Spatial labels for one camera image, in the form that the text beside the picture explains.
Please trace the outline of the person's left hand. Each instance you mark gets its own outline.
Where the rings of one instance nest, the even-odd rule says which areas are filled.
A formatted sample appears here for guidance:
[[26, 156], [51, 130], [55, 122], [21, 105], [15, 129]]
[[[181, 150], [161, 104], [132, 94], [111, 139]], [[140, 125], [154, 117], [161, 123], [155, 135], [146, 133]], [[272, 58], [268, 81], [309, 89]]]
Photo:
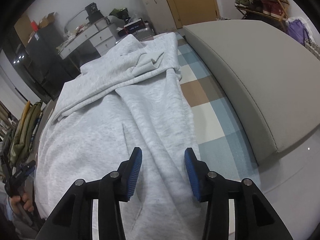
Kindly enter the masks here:
[[21, 212], [18, 208], [18, 204], [21, 204], [23, 209], [28, 212], [34, 211], [33, 201], [29, 197], [27, 192], [24, 192], [22, 196], [13, 196], [9, 198], [9, 203], [13, 213], [19, 215]]

